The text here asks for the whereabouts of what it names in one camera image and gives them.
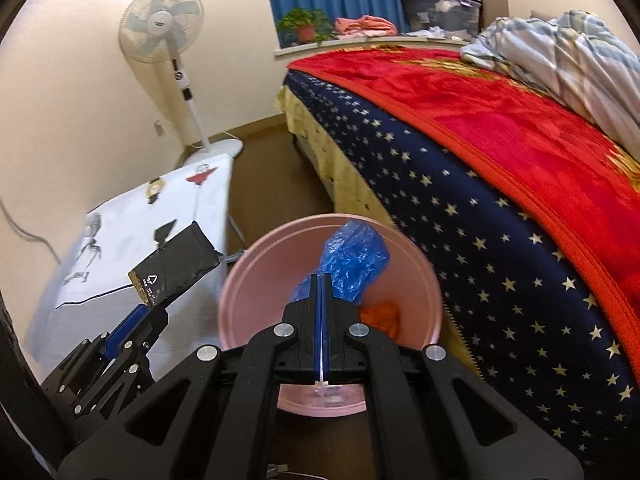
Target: terracotta flower pot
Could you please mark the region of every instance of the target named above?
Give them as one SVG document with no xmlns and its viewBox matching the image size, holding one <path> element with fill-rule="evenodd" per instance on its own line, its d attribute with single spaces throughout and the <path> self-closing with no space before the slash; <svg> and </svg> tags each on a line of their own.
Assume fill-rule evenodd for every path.
<svg viewBox="0 0 640 480">
<path fill-rule="evenodd" d="M 298 43 L 309 43 L 316 37 L 316 26 L 306 25 L 305 27 L 300 27 L 296 34 L 298 35 Z"/>
</svg>

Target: gray cable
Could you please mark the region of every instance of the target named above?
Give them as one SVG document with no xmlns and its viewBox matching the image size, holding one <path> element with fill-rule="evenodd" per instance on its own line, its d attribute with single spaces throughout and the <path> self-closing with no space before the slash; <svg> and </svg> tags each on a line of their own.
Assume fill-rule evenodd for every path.
<svg viewBox="0 0 640 480">
<path fill-rule="evenodd" d="M 53 254 L 53 257 L 56 259 L 56 261 L 58 263 L 60 263 L 60 258 L 58 257 L 58 254 L 56 253 L 54 248 L 51 247 L 51 244 L 49 243 L 49 241 L 46 238 L 43 238 L 42 236 L 35 235 L 35 234 L 30 233 L 28 231 L 25 231 L 23 228 L 21 228 L 15 222 L 15 220 L 12 218 L 11 214 L 7 211 L 7 208 L 4 206 L 4 202 L 2 202 L 2 198 L 0 198 L 0 209 L 2 210 L 2 213 L 4 214 L 4 217 L 6 218 L 6 221 L 9 222 L 9 225 L 13 229 L 18 231 L 22 236 L 30 238 L 34 242 L 40 242 L 41 244 L 45 244 L 49 248 L 49 251 L 51 252 L 51 254 Z"/>
</svg>

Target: standing fan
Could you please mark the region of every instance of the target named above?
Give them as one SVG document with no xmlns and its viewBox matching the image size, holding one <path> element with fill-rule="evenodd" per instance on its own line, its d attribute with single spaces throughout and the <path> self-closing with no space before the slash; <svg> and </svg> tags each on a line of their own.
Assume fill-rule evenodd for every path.
<svg viewBox="0 0 640 480">
<path fill-rule="evenodd" d="M 209 142 L 193 101 L 189 77 L 180 60 L 180 54 L 198 37 L 203 18 L 204 11 L 200 0 L 133 0 L 122 16 L 118 31 L 120 47 L 125 56 L 143 63 L 171 61 L 175 81 L 204 147 L 192 155 L 188 163 L 219 153 L 228 153 L 235 157 L 242 151 L 242 141 L 236 137 L 219 140 L 214 144 Z"/>
</svg>

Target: red blanket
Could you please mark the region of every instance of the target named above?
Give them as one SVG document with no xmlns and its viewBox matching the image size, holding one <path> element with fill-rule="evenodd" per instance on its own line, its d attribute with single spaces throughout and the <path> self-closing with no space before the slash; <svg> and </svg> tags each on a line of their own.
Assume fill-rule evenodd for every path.
<svg viewBox="0 0 640 480">
<path fill-rule="evenodd" d="M 289 68 L 423 131 L 526 210 L 596 295 L 640 381 L 640 195 L 620 170 L 634 161 L 600 130 L 452 52 L 354 49 Z"/>
</svg>

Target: star pattern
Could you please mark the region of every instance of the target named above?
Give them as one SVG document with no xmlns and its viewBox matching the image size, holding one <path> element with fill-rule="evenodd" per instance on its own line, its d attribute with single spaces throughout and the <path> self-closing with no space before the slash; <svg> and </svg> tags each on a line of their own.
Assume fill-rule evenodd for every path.
<svg viewBox="0 0 640 480">
<path fill-rule="evenodd" d="M 426 254 L 487 383 L 583 463 L 596 456 L 640 396 L 618 336 L 555 240 L 453 152 L 367 100 L 347 105 L 348 92 L 296 71 L 286 84 Z"/>
</svg>

